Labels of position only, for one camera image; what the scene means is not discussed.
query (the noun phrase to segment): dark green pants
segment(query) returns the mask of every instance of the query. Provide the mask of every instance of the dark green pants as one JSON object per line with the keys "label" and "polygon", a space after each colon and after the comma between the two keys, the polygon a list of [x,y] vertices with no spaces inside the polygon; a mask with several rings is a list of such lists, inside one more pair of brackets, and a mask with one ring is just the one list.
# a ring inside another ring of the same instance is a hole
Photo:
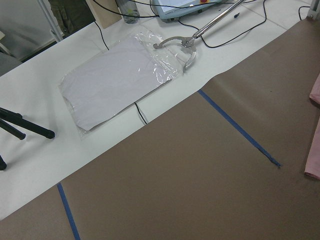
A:
{"label": "dark green pants", "polygon": [[69,36],[95,21],[85,0],[48,1],[65,36]]}

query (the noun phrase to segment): white cloth in plastic bag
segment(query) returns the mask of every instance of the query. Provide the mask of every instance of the white cloth in plastic bag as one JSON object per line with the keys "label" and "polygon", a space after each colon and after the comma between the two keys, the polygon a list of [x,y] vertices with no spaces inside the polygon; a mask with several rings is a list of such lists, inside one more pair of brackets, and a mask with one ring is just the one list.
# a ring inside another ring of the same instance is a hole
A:
{"label": "white cloth in plastic bag", "polygon": [[76,125],[88,131],[172,78],[130,37],[65,75],[60,89]]}

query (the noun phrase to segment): transparent container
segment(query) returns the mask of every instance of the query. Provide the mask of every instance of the transparent container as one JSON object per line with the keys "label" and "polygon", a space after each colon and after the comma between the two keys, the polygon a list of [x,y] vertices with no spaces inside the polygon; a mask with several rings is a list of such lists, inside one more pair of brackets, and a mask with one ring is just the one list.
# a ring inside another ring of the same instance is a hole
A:
{"label": "transparent container", "polygon": [[123,16],[124,22],[127,24],[135,24],[138,22],[138,17],[140,17],[137,5],[135,2],[128,0],[115,0],[118,5],[120,12],[125,15],[135,16]]}

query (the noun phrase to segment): pink sleeve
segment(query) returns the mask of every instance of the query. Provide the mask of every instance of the pink sleeve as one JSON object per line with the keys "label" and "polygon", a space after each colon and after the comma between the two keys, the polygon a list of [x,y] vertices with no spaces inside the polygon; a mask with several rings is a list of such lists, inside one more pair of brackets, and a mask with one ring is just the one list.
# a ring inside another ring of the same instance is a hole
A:
{"label": "pink sleeve", "polygon": [[[310,98],[320,104],[320,75],[313,85]],[[304,172],[320,180],[320,119],[314,133]]]}

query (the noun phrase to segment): curved metal jaw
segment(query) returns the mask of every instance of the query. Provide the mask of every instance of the curved metal jaw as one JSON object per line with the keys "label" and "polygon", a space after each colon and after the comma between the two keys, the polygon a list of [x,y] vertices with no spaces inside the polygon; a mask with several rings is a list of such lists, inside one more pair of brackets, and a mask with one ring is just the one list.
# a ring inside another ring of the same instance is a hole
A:
{"label": "curved metal jaw", "polygon": [[185,48],[188,48],[191,50],[191,56],[188,59],[188,61],[186,61],[186,63],[183,66],[183,72],[186,72],[186,67],[188,65],[190,65],[192,63],[192,61],[195,59],[196,57],[196,47],[195,47],[195,38],[192,37],[184,37],[184,36],[173,36],[173,37],[169,37],[166,40],[163,40],[162,42],[160,42],[159,44],[153,44],[153,47],[155,49],[162,49],[164,47],[164,44],[171,41],[171,40],[180,40],[182,46],[184,46]]}

